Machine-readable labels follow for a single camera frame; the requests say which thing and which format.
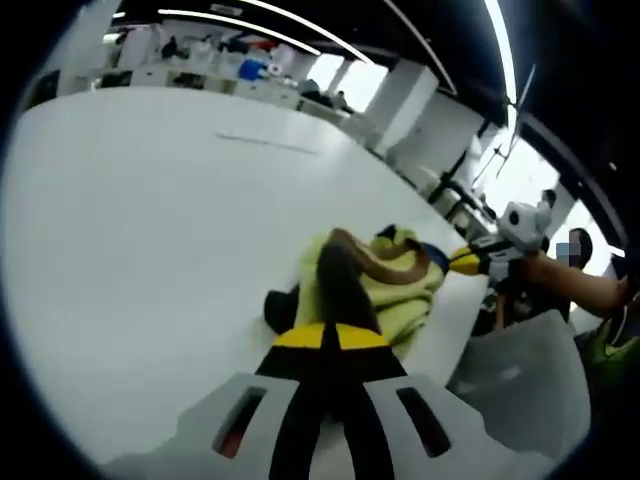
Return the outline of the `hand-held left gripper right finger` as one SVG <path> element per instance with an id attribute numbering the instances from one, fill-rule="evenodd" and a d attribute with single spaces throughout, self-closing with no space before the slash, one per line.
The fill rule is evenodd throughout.
<path id="1" fill-rule="evenodd" d="M 409 374 L 384 338 L 328 327 L 333 417 L 358 479 L 544 479 L 550 458 L 492 438 L 480 413 L 427 376 Z"/>

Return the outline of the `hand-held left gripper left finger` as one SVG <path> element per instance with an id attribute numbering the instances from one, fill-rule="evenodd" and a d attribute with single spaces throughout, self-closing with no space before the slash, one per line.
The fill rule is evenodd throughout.
<path id="1" fill-rule="evenodd" d="M 238 373 L 178 418 L 143 454 L 105 463 L 107 479 L 307 479 L 323 412 L 313 389 L 324 327 L 276 338 L 254 374 Z"/>

